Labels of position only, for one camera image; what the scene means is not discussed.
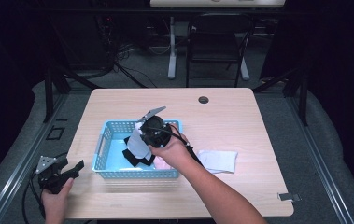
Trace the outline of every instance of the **black chair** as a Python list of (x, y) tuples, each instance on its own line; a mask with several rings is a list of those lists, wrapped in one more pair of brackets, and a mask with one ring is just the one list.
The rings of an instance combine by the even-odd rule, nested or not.
[(244, 51), (252, 31), (253, 21), (244, 14), (205, 13), (192, 18), (188, 25), (186, 87), (189, 87), (191, 79), (190, 63), (225, 63), (228, 64), (226, 69), (237, 64), (235, 77), (221, 77), (234, 79), (237, 87)]

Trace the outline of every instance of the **black backdrop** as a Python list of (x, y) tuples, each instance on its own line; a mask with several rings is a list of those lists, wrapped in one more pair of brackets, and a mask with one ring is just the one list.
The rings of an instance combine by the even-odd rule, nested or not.
[(18, 136), (34, 103), (32, 86), (43, 79), (35, 61), (35, 46), (0, 1), (0, 163)]
[(320, 42), (314, 43), (316, 49), (309, 57), (308, 88), (338, 131), (344, 161), (354, 175), (354, 1), (287, 1), (286, 9), (317, 10), (324, 16), (281, 20), (261, 77), (277, 77), (296, 67), (319, 35)]

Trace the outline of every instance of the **table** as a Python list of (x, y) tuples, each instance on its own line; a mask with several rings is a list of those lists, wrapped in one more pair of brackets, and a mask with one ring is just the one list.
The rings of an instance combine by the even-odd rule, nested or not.
[[(285, 0), (150, 0), (151, 7), (283, 7)], [(168, 78), (176, 77), (177, 54), (175, 48), (174, 17), (170, 20), (170, 63)], [(249, 80), (246, 61), (241, 64), (243, 80)]]
[[(206, 96), (207, 104), (198, 98)], [(234, 174), (216, 176), (245, 195), (266, 217), (293, 213), (261, 113), (250, 89), (100, 89), (94, 90), (69, 149), (72, 168), (85, 167), (70, 192), (66, 218), (171, 219), (210, 217), (184, 176), (177, 179), (103, 179), (92, 170), (101, 128), (108, 119), (139, 119), (167, 106), (159, 116), (179, 119), (197, 153), (200, 149), (238, 151)]]
[(152, 7), (284, 7), (285, 0), (150, 0)]

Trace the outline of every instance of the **black cable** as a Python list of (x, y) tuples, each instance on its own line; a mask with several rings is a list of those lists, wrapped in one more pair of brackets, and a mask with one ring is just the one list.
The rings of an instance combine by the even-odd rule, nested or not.
[(140, 72), (140, 71), (138, 71), (138, 70), (135, 70), (135, 69), (133, 69), (133, 68), (126, 67), (126, 66), (122, 66), (122, 65), (121, 65), (121, 67), (123, 67), (124, 69), (128, 69), (128, 70), (131, 70), (131, 71), (134, 71), (134, 72), (137, 72), (137, 73), (140, 73), (140, 74), (144, 75), (144, 76), (149, 80), (149, 82), (150, 82), (155, 88), (157, 88), (157, 86), (152, 82), (152, 80), (150, 79), (150, 77), (149, 77), (148, 75), (146, 75), (145, 73)]
[(25, 190), (24, 190), (24, 193), (22, 194), (22, 201), (21, 201), (21, 208), (22, 208), (22, 217), (24, 218), (24, 222), (26, 224), (28, 224), (28, 218), (27, 218), (27, 215), (25, 213), (25, 196), (27, 194), (27, 191), (28, 191), (28, 188), (29, 188), (29, 182), (27, 184), (27, 186), (25, 187)]
[(160, 129), (160, 128), (153, 128), (153, 127), (147, 127), (148, 129), (151, 129), (151, 130), (154, 130), (154, 131), (160, 131), (160, 132), (164, 132), (164, 133), (168, 133), (170, 135), (173, 135), (175, 138), (179, 139), (183, 145), (186, 147), (186, 146), (190, 146), (190, 143), (188, 143), (187, 141), (185, 141), (185, 139), (182, 138), (182, 135), (181, 133), (179, 132), (179, 130), (177, 128), (175, 128), (178, 132), (179, 135), (175, 134), (175, 133), (172, 133), (172, 132), (168, 132), (167, 130), (164, 130), (164, 129)]
[(174, 127), (173, 125), (170, 125), (170, 126), (171, 126), (172, 128), (174, 128), (174, 129), (178, 132), (179, 135), (174, 134), (174, 133), (171, 133), (171, 132), (168, 132), (167, 130), (164, 130), (164, 129), (153, 128), (153, 127), (147, 127), (147, 128), (148, 128), (148, 129), (151, 129), (151, 130), (155, 130), (155, 131), (160, 131), (160, 132), (168, 133), (168, 134), (170, 134), (170, 135), (176, 137), (177, 139), (179, 139), (179, 140), (183, 143), (183, 145), (185, 146), (186, 150), (188, 150), (189, 154), (191, 154), (191, 157), (192, 157), (195, 161), (197, 161), (200, 165), (203, 166), (203, 164), (201, 163), (201, 161), (199, 160), (199, 158), (198, 158), (198, 157), (196, 156), (196, 154), (194, 153), (193, 147), (191, 146), (191, 144), (190, 144), (189, 142), (185, 141), (185, 139), (182, 138), (181, 133), (179, 132), (179, 130), (178, 130), (176, 127)]
[(136, 49), (133, 44), (124, 44), (119, 47), (116, 54), (116, 62), (128, 59), (130, 57), (130, 50)]
[[(108, 67), (103, 69), (102, 71), (95, 73), (95, 74), (90, 74), (90, 75), (79, 75), (80, 77), (84, 77), (86, 79), (92, 79), (96, 77), (103, 77), (104, 75), (110, 73), (113, 70), (113, 67)], [(69, 75), (64, 74), (66, 78), (72, 78)]]
[(35, 187), (34, 187), (34, 182), (32, 181), (34, 179), (35, 175), (31, 175), (31, 178), (29, 179), (29, 186), (30, 186), (30, 189), (32, 191), (32, 194), (34, 194), (35, 198), (36, 198), (36, 201), (38, 203), (40, 203), (40, 198), (39, 196), (37, 196), (37, 192), (35, 190)]
[(136, 80), (135, 77), (133, 77), (128, 71), (126, 71), (120, 64), (115, 63), (115, 65), (122, 71), (124, 75), (126, 75), (129, 79), (131, 79), (135, 84), (142, 88), (147, 88), (144, 84), (140, 83), (138, 80)]
[(42, 193), (43, 193), (43, 190), (40, 192), (39, 211), (40, 211), (40, 214), (42, 215), (42, 217), (44, 219), (46, 219), (45, 205), (43, 205), (43, 201), (42, 201)]

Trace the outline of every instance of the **basket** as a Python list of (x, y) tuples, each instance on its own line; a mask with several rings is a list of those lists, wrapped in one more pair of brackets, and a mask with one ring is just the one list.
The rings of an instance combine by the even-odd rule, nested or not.
[[(165, 120), (165, 123), (174, 123), (182, 132), (179, 120)], [(177, 178), (176, 169), (156, 169), (153, 164), (147, 166), (138, 163), (133, 167), (124, 158), (122, 151), (127, 148), (124, 142), (135, 128), (136, 120), (107, 120), (101, 130), (92, 159), (92, 170), (102, 178)]]

